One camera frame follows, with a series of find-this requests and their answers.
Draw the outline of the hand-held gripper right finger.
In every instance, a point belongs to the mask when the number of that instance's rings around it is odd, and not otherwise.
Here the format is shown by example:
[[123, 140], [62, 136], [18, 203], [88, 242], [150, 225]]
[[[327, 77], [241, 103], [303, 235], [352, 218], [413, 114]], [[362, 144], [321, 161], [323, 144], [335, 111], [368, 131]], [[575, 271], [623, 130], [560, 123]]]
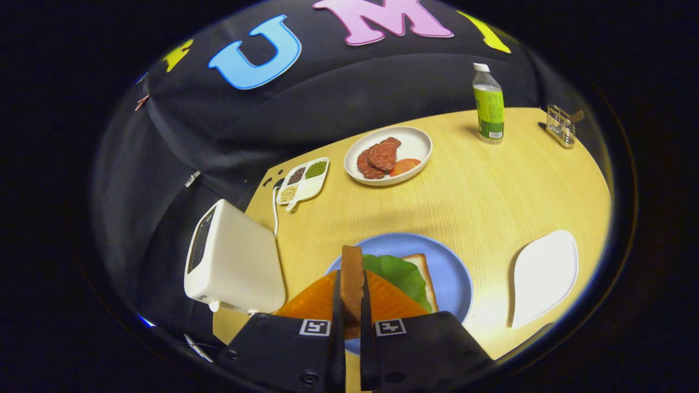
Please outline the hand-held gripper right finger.
[[372, 321], [369, 280], [360, 323], [360, 386], [373, 392], [469, 390], [494, 368], [450, 312]]

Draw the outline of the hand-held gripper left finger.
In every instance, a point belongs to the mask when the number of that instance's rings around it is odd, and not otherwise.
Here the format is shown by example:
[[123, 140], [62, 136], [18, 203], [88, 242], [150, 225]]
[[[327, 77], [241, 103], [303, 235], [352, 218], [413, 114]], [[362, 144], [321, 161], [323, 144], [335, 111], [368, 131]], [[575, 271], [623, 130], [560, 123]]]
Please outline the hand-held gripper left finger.
[[330, 283], [329, 318], [256, 313], [216, 356], [244, 392], [344, 392], [346, 361], [340, 273]]

